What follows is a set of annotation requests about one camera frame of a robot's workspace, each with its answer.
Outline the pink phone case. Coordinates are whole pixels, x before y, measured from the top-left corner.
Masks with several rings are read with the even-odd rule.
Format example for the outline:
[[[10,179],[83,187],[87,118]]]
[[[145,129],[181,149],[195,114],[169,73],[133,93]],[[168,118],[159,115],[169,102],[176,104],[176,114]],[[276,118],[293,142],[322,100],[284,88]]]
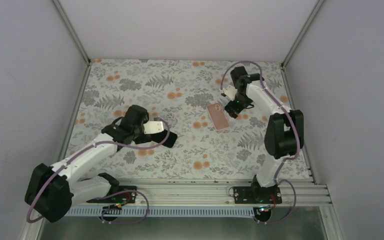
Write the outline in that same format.
[[[224,113],[223,107],[219,103],[210,104],[206,109],[216,131],[222,131],[229,128],[229,121]]]

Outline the black phone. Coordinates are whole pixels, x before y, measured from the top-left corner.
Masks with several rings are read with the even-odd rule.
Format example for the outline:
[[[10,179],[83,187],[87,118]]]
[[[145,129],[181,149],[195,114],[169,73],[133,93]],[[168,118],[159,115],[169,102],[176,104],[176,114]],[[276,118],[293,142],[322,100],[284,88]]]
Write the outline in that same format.
[[[167,130],[164,130],[163,132],[159,133],[154,133],[151,135],[151,140],[157,144],[161,144],[164,147],[173,148],[178,139],[178,135],[176,133],[170,132],[167,139],[164,140],[167,135]]]

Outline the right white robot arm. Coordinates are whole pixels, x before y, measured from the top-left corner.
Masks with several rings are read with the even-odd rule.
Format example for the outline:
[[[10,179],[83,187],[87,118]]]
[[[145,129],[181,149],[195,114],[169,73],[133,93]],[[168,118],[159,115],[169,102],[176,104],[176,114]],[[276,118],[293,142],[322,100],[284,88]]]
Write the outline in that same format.
[[[229,99],[224,110],[230,117],[235,119],[243,110],[257,107],[268,118],[264,147],[269,156],[255,175],[257,186],[250,191],[252,200],[262,204],[270,197],[269,187],[279,183],[278,175],[285,162],[300,155],[304,146],[304,114],[275,96],[265,85],[260,66],[258,73],[249,74],[243,64],[243,61],[234,63],[226,70],[232,85],[221,86],[220,91]]]

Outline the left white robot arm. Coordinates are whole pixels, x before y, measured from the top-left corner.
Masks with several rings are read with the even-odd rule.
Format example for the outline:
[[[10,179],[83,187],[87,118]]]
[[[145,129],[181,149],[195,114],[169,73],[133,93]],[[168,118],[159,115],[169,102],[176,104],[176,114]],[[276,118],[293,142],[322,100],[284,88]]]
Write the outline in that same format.
[[[165,133],[161,146],[170,136],[169,125],[164,120],[150,120],[148,111],[132,105],[125,115],[105,126],[90,143],[71,156],[52,165],[41,163],[31,174],[24,201],[29,205],[27,223],[45,218],[51,223],[60,220],[71,207],[90,200],[114,202],[119,194],[119,182],[108,173],[81,181],[92,167],[123,148],[139,150],[142,143]]]

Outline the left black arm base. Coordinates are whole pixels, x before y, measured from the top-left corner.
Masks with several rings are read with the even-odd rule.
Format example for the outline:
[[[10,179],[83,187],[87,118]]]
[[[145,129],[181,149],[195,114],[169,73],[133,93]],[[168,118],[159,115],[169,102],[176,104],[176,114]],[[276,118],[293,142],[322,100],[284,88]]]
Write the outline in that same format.
[[[127,190],[137,190],[136,186],[132,185],[125,185],[120,186],[118,190],[115,192],[121,192],[121,191],[127,191]],[[87,203],[100,203],[100,204],[134,204],[136,201],[136,193],[134,192],[126,192],[126,193],[119,193],[115,196],[106,198],[106,199],[91,199],[88,200]]]

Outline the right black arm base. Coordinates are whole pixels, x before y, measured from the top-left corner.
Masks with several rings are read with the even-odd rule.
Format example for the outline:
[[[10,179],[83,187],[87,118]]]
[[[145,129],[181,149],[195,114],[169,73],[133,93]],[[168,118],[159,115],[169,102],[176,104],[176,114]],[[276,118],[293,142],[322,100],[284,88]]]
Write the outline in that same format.
[[[277,185],[271,187],[234,186],[234,203],[245,204],[282,204],[282,194]]]

